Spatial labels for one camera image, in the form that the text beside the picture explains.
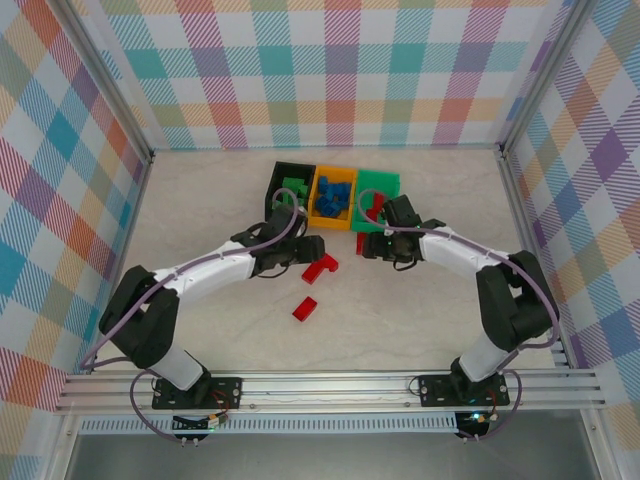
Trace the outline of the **aluminium frame post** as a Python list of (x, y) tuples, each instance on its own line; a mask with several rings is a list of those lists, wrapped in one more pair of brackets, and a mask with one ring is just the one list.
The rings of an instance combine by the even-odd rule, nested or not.
[(129, 108), (125, 97), (121, 93), (117, 83), (111, 74), (100, 50), (96, 47), (87, 31), (80, 15), (76, 12), (71, 0), (51, 0), (61, 13), (61, 16), (69, 24), (74, 38), (79, 43), (79, 49), (88, 64), (88, 70), (97, 80), (97, 85), (110, 106), (114, 109), (115, 116), (122, 124), (122, 128), (132, 141), (135, 149), (144, 158), (147, 164), (154, 160), (154, 150), (146, 140), (142, 128), (139, 126), (132, 110)]
[(504, 121), (496, 137), (501, 160), (524, 134), (598, 1), (549, 0), (525, 50), (514, 92), (505, 104)]

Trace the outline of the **orange plastic bin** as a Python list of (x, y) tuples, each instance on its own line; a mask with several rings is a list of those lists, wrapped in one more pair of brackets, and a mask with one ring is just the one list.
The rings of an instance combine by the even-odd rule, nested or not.
[[(348, 183), (350, 192), (346, 206), (341, 209), (340, 213), (335, 217), (325, 216), (316, 208), (317, 199), (320, 197), (319, 181), (321, 177), (325, 177), (329, 184)], [(315, 174), (311, 182), (308, 200), (309, 225), (317, 228), (328, 228), (333, 230), (351, 229), (353, 218), (353, 210), (355, 204), (355, 193), (357, 185), (358, 171), (354, 168), (336, 167), (328, 165), (318, 165), (315, 168)]]

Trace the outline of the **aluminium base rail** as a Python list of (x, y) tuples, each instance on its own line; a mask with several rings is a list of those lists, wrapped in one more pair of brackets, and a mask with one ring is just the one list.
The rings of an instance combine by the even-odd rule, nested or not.
[[(243, 379), (237, 414), (419, 412), (415, 371), (228, 372)], [(521, 370), (522, 410), (599, 409), (606, 405), (592, 370)], [(63, 414), (128, 414), (132, 370), (72, 375), (56, 406)]]

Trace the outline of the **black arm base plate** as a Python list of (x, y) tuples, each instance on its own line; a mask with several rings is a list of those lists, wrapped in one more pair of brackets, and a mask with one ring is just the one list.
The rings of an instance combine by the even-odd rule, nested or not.
[(153, 410), (236, 410), (240, 407), (242, 379), (203, 375), (188, 390), (180, 390), (161, 378), (152, 389)]
[(417, 377), (422, 407), (508, 406), (510, 397), (505, 378), (494, 374), (480, 382), (469, 382), (453, 374)]

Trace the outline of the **green plastic bin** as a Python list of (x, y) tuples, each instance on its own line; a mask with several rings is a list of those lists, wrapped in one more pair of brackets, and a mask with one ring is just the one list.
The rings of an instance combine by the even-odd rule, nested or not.
[[(386, 200), (395, 198), (400, 192), (400, 176), (397, 173), (377, 171), (377, 170), (360, 170), (358, 172), (356, 191), (354, 197), (353, 217), (351, 222), (351, 230), (355, 232), (370, 233), (379, 231), (379, 228), (365, 220), (365, 217), (358, 209), (357, 202), (361, 193), (365, 190), (373, 189), (382, 193)], [(365, 202), (374, 193), (365, 194), (360, 201), (363, 212), (366, 212)]]

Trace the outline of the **black plastic bin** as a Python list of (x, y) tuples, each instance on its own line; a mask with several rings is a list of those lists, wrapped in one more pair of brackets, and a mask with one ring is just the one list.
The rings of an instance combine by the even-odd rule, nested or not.
[(309, 187), (308, 198), (305, 200), (299, 200), (299, 204), (304, 208), (308, 207), (309, 198), (311, 194), (311, 187), (315, 175), (316, 167), (310, 164), (292, 163), (285, 161), (276, 161), (273, 167), (271, 178), (269, 180), (268, 188), (264, 198), (264, 219), (268, 220), (271, 216), (273, 195), (276, 190), (283, 188), (282, 180), (284, 177), (297, 177), (302, 178), (306, 185)]

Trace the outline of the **aluminium back rail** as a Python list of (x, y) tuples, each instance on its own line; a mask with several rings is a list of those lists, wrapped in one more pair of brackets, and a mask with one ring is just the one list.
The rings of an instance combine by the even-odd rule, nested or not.
[(255, 147), (202, 147), (202, 148), (154, 148), (154, 155), (159, 153), (200, 153), (200, 152), (260, 152), (260, 151), (311, 151), (311, 150), (351, 150), (351, 149), (382, 149), (382, 150), (407, 150), (422, 149), (434, 151), (448, 150), (488, 150), (500, 151), (501, 143), (462, 143), (462, 144), (363, 144), (363, 145), (285, 145), (285, 146), (255, 146)]

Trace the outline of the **aluminium side rail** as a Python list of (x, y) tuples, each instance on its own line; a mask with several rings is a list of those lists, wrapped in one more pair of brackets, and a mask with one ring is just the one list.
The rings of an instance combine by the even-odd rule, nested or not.
[[(113, 272), (113, 283), (112, 283), (111, 290), (107, 295), (107, 299), (110, 299), (111, 296), (116, 291), (117, 286), (119, 285), (121, 275), (123, 274), (128, 249), (133, 236), (136, 221), (138, 219), (138, 214), (141, 208), (141, 204), (144, 199), (144, 195), (148, 185), (151, 169), (155, 161), (155, 157), (156, 157), (156, 151), (150, 150), (148, 158), (145, 160), (145, 166), (142, 170), (138, 193), (133, 203), (131, 214), (128, 219), (127, 228), (125, 231), (126, 235), (124, 237), (123, 244), (122, 244), (122, 251), (118, 257), (116, 268)], [(104, 339), (104, 337), (102, 336), (98, 328), (95, 329), (94, 336), (92, 337), (92, 339), (94, 340), (94, 343), (92, 344), (91, 349), (88, 351), (88, 353), (86, 354), (86, 358), (83, 360), (83, 363), (81, 364), (83, 372), (90, 373), (90, 372), (93, 372), (95, 368), (101, 365), (107, 365), (110, 363), (118, 362), (118, 359), (111, 359), (111, 360), (96, 362), (98, 351), (106, 343), (106, 340)]]
[[(509, 163), (508, 154), (503, 151), (501, 145), (499, 145), (495, 151), (495, 158), (519, 243), (524, 249), (535, 254), (540, 261), (541, 267), (544, 267), (542, 253), (534, 237), (524, 200), (517, 185), (513, 169)], [(547, 349), (551, 351), (554, 366), (559, 369), (572, 368), (571, 352), (567, 349), (563, 338), (561, 316), (558, 316), (557, 326), (546, 333), (545, 340), (547, 342), (554, 340), (554, 343), (547, 347)]]

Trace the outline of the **small black controller board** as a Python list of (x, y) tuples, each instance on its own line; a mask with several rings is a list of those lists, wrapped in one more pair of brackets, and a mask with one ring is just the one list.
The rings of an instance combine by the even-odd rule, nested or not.
[(457, 431), (455, 435), (463, 441), (487, 440), (498, 433), (497, 422), (500, 416), (497, 412), (456, 412)]
[(171, 429), (173, 431), (213, 431), (224, 425), (228, 419), (226, 413), (211, 414), (198, 419), (174, 416)]

